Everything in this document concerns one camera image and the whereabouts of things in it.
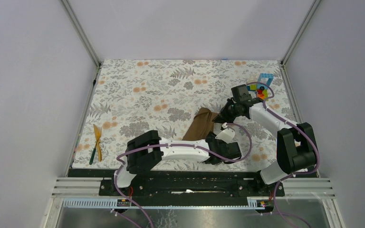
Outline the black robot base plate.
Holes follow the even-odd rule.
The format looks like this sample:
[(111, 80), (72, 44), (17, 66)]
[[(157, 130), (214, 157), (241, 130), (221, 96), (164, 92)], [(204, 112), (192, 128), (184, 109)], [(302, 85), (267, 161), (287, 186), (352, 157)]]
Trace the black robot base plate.
[(289, 183), (262, 184), (256, 172), (150, 171), (137, 175), (129, 187), (115, 186), (109, 171), (71, 172), (70, 184), (56, 194), (116, 199), (120, 207), (130, 197), (142, 207), (248, 206), (247, 198), (271, 199), (293, 195)]

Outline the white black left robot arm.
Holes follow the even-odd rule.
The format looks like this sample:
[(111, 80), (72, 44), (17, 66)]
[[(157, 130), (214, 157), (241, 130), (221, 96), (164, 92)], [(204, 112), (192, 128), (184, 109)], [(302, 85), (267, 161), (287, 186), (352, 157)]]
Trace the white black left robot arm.
[(130, 140), (126, 151), (117, 157), (122, 165), (115, 171), (110, 189), (116, 195), (125, 194), (136, 175), (149, 172), (165, 160), (193, 160), (211, 165), (235, 163), (242, 158), (241, 150), (232, 140), (235, 132), (232, 129), (225, 132), (224, 139), (210, 132), (205, 139), (179, 141), (162, 138), (156, 130), (150, 130)]

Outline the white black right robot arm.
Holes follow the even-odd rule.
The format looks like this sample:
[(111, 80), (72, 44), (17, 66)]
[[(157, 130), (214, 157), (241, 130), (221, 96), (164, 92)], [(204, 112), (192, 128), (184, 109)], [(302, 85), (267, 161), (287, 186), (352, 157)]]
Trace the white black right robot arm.
[(276, 161), (259, 171), (259, 179), (253, 183), (258, 195), (267, 195), (273, 183), (299, 174), (302, 169), (319, 167), (320, 156), (310, 124), (299, 124), (279, 115), (267, 107), (265, 98), (252, 97), (246, 85), (236, 86), (231, 91), (232, 98), (213, 121), (231, 124), (237, 117), (245, 116), (261, 124), (277, 139)]

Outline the brown cloth napkin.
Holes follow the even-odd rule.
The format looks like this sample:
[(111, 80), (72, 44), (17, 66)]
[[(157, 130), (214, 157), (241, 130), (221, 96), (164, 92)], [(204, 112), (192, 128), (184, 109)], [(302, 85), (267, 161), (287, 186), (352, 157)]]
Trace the brown cloth napkin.
[(201, 107), (195, 115), (190, 127), (182, 138), (184, 141), (196, 141), (205, 139), (209, 132), (214, 129), (213, 119), (218, 114), (210, 109)]

